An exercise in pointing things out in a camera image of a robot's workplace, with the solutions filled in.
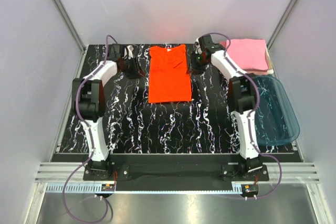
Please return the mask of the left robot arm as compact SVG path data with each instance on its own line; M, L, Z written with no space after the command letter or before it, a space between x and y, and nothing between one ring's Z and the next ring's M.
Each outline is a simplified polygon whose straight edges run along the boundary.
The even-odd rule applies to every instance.
M104 86L119 73L128 79L144 76L132 51L131 45L106 46L106 55L98 66L85 77L72 81L71 109L80 120L89 147L88 159L82 165L86 181L108 180L117 176L103 132L106 112Z

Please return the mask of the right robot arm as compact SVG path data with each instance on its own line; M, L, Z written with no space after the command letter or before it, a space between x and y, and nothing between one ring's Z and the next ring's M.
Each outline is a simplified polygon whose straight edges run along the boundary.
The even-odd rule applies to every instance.
M260 104L256 76L247 73L229 56L230 39L223 46L213 42L212 35L208 33L196 39L187 73L199 74L212 64L227 80L228 110L236 119L240 141L237 174L250 180L263 167L255 129L255 114Z

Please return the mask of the orange t-shirt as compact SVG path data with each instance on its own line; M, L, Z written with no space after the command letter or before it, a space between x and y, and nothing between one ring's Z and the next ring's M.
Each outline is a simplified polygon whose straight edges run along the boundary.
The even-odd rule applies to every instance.
M190 102L192 88L187 73L186 45L150 47L149 103Z

